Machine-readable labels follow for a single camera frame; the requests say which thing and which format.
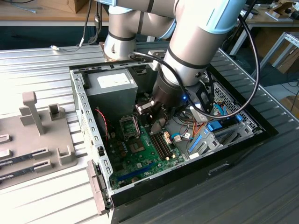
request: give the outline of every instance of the blue pcie slot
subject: blue pcie slot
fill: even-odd
[[[125,175],[123,175],[123,176],[119,176],[119,177],[117,178],[117,180],[118,180],[118,181],[124,181],[124,180],[126,180],[126,179],[128,179],[128,178],[131,178],[131,177],[137,176],[137,175],[139,175],[139,174],[142,174],[142,173],[144,173],[144,172],[150,170],[151,167],[154,166],[154,165],[155,165],[155,163],[153,162],[152,164],[149,164],[149,165],[146,166],[146,167],[143,167],[143,168],[141,168],[141,169],[135,170],[135,171],[133,171],[133,172],[131,172],[131,173],[128,173],[128,174],[125,174]]]

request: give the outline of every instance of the green circuit board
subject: green circuit board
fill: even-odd
[[[138,139],[133,138],[125,142],[120,134],[116,133],[115,138],[108,141],[107,153],[114,171],[110,177],[112,189],[118,189],[184,162],[174,144],[168,146],[173,156],[162,160],[145,128],[140,126],[140,132]]]

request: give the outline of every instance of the wooden desk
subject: wooden desk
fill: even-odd
[[[246,22],[248,27],[252,29],[253,27],[299,27],[299,21],[294,22],[279,22],[268,15],[265,12],[269,11],[266,9],[259,9],[259,15],[254,15],[252,19],[247,19]],[[235,46],[230,52],[230,55],[236,55],[242,44],[244,43],[247,34],[245,31],[242,32]]]
[[[92,5],[88,26],[94,26],[95,3]],[[0,26],[83,26],[88,8],[86,4],[75,14],[40,6],[37,1],[19,5],[35,10],[36,14],[0,1]],[[108,26],[109,16],[104,9],[102,17],[103,26]]]

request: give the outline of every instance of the blue connector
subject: blue connector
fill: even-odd
[[[238,119],[239,122],[243,120],[243,117],[240,114],[237,114],[235,117]]]
[[[222,128],[222,125],[219,123],[219,121],[213,121],[213,122],[207,124],[207,128],[208,128],[211,132],[213,132],[213,131],[215,131],[215,130],[217,130],[217,129]]]

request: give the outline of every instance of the red cable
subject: red cable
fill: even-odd
[[[99,110],[97,110],[97,109],[95,109],[95,111],[98,112],[98,113],[102,116],[102,118],[103,118],[103,120],[104,120],[104,123],[105,123],[105,129],[106,129],[106,141],[108,142],[108,129],[107,129],[107,122],[106,122],[105,116],[102,114],[101,111],[99,111]]]

